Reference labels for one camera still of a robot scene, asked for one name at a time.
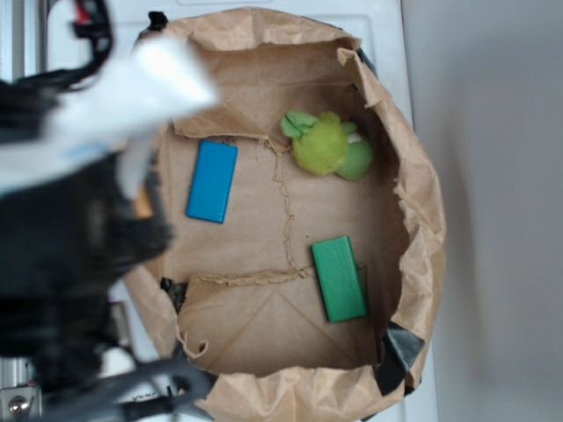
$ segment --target yellow-green fuzzy toy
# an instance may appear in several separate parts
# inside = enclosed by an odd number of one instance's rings
[[[305,170],[324,176],[338,170],[346,159],[347,134],[338,115],[321,113],[318,121],[293,138],[293,156]]]

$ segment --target metal frame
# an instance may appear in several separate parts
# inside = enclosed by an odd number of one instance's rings
[[[47,15],[51,0],[0,2],[0,78],[39,73],[47,63]]]

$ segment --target plush frog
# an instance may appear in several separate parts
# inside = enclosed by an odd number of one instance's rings
[[[361,179],[373,162],[369,141],[357,133],[357,126],[332,112],[318,117],[298,110],[281,119],[281,130],[293,140],[297,164],[313,174],[336,172],[347,180]]]

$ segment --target black tape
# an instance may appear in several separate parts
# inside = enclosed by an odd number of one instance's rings
[[[174,305],[174,310],[179,314],[179,310],[186,298],[187,283],[174,283],[174,281],[163,277],[160,280],[160,288],[168,294]]]
[[[162,31],[168,25],[168,18],[161,11],[149,12],[150,25],[147,28],[149,31]]]
[[[374,367],[376,381],[381,393],[385,396],[405,380],[408,370],[424,348],[426,342],[409,330],[389,323],[383,338],[384,359],[379,367]]]
[[[376,72],[376,67],[373,65],[373,63],[371,62],[371,60],[369,59],[369,57],[366,55],[366,52],[363,51],[362,48],[358,48],[358,50],[356,51],[356,53],[358,54],[358,56],[360,56],[360,60],[362,60],[362,62],[366,63],[366,65],[368,66],[369,70],[371,70],[373,72],[373,74],[375,76],[377,76],[377,72]]]

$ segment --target white wall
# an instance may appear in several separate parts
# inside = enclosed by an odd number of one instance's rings
[[[563,2],[403,8],[449,219],[441,421],[563,420]]]

